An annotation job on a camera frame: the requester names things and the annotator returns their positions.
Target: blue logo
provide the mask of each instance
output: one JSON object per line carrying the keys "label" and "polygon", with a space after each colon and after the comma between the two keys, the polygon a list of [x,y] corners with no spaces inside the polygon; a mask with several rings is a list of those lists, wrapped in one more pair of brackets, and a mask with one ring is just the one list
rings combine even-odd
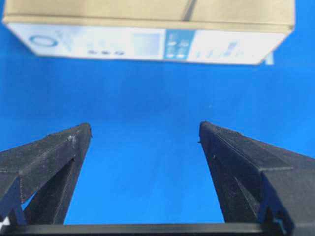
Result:
{"label": "blue logo", "polygon": [[30,42],[41,47],[52,48],[58,45],[58,41],[51,37],[35,35],[29,38]]}

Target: printed icon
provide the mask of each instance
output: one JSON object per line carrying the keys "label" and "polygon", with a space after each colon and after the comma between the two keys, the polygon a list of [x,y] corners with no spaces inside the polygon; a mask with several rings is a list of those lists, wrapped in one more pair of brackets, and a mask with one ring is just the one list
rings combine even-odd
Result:
{"label": "printed icon", "polygon": [[188,47],[189,46],[188,40],[182,40],[180,46],[181,47]]}
{"label": "printed icon", "polygon": [[169,40],[167,45],[168,46],[175,46],[177,44],[177,35],[176,34],[171,34],[169,36]]}
{"label": "printed icon", "polygon": [[118,55],[118,56],[122,56],[124,55],[125,53],[123,51],[116,51],[115,52],[115,55]]}
{"label": "printed icon", "polygon": [[93,54],[93,55],[98,54],[98,52],[95,51],[95,50],[89,50],[88,53],[89,53],[89,54]]}
{"label": "printed icon", "polygon": [[47,36],[35,35],[29,38],[29,41],[40,47],[52,48],[58,45],[58,41]]}
{"label": "printed icon", "polygon": [[175,47],[168,47],[166,56],[168,58],[173,58],[175,56]]}
{"label": "printed icon", "polygon": [[103,55],[110,55],[111,53],[110,53],[110,51],[102,51],[102,54]]}
{"label": "printed icon", "polygon": [[184,58],[186,54],[185,52],[186,52],[185,48],[180,48],[178,50],[177,58],[180,58],[180,59]]}

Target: cardboard box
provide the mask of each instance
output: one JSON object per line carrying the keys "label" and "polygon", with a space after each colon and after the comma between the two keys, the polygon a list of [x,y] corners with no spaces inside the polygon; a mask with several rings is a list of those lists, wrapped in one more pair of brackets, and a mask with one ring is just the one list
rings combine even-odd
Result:
{"label": "cardboard box", "polygon": [[7,0],[3,22],[40,56],[260,64],[295,0]]}

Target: white label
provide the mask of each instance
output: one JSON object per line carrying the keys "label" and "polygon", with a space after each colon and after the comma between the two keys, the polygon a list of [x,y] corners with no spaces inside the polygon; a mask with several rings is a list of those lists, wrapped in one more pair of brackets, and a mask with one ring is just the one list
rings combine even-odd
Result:
{"label": "white label", "polygon": [[258,64],[286,35],[282,33],[200,30],[187,61],[220,64]]}
{"label": "white label", "polygon": [[96,59],[156,59],[164,55],[164,29],[10,23],[38,55]]}
{"label": "white label", "polygon": [[95,59],[258,64],[283,33],[9,23],[35,53]]}

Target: blue surface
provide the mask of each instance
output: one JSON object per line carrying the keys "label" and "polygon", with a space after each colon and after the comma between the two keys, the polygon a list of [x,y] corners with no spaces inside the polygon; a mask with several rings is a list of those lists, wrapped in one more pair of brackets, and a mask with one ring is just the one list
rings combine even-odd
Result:
{"label": "blue surface", "polygon": [[314,8],[272,67],[39,58],[0,26],[0,150],[89,122],[66,223],[222,222],[199,123],[315,157]]}

